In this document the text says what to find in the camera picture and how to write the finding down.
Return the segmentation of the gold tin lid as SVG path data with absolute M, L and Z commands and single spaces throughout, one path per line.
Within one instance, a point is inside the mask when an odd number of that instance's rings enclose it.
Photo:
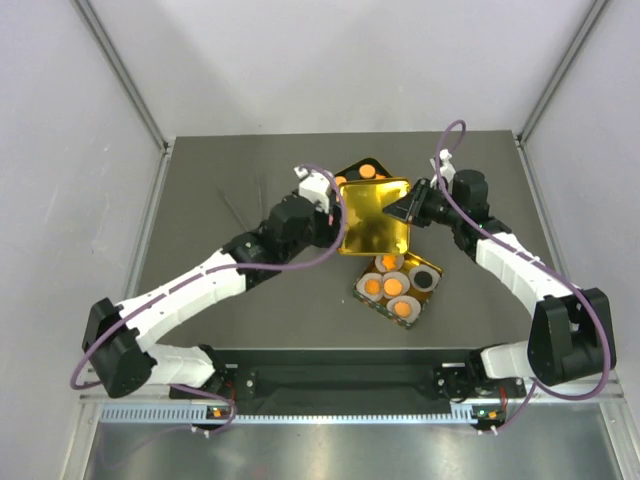
M 349 256 L 401 255 L 409 250 L 410 227 L 383 212 L 403 199 L 406 178 L 348 181 L 340 187 L 346 206 L 346 229 L 338 252 Z

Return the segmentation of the black round cookie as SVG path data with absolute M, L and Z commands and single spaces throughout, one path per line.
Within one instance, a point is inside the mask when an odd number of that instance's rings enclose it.
M 414 275 L 415 288 L 421 291 L 429 291 L 433 285 L 433 277 L 427 271 L 419 271 Z

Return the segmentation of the green christmas cookie tin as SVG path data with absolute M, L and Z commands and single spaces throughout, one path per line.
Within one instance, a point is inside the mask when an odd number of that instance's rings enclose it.
M 410 330 L 424 312 L 444 271 L 422 257 L 375 256 L 353 286 L 353 296 L 395 325 Z

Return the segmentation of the black metal tweezers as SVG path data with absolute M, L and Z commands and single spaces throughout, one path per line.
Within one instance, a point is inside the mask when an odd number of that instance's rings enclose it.
M 266 190 L 266 184 L 265 184 L 265 176 L 261 173 L 256 174 L 253 178 L 253 184 L 255 186 L 255 190 L 257 192 L 257 198 L 258 198 L 258 208 L 259 208 L 258 222 L 261 222 L 268 215 L 268 209 L 266 205 L 267 190 Z M 217 187 L 216 194 L 219 197 L 219 199 L 223 202 L 227 210 L 230 212 L 234 220 L 237 222 L 237 224 L 243 231 L 249 231 L 255 227 L 254 222 L 248 221 L 241 214 L 241 212 L 236 208 L 236 206 L 231 201 L 230 197 L 227 195 L 227 193 L 223 188 Z

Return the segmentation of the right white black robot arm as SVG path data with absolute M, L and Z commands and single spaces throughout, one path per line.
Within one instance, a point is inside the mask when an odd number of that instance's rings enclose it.
M 529 377 L 544 390 L 598 374 L 606 377 L 617 358 L 610 303 L 598 288 L 580 289 L 526 251 L 491 216 L 484 175 L 462 170 L 442 191 L 438 180 L 421 179 L 385 214 L 409 225 L 447 226 L 456 246 L 494 275 L 532 317 L 527 340 L 473 352 L 466 380 L 487 396 L 504 378 Z

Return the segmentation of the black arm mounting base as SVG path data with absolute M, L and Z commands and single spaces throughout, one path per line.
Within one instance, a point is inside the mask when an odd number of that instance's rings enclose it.
M 229 396 L 234 401 L 262 400 L 277 393 L 300 393 L 313 400 L 322 393 L 373 395 L 406 391 L 428 400 L 524 396 L 520 380 L 482 381 L 462 364 L 243 364 L 217 372 L 200 387 L 207 393 Z

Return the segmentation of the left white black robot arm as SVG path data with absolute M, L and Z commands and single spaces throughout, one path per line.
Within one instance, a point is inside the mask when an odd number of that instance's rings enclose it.
M 161 338 L 210 306 L 296 269 L 294 258 L 309 246 L 335 251 L 343 231 L 338 199 L 323 211 L 293 193 L 257 228 L 234 237 L 185 274 L 118 304 L 108 298 L 96 302 L 81 347 L 100 385 L 111 398 L 147 385 L 220 394 L 227 374 L 212 347 L 163 345 Z

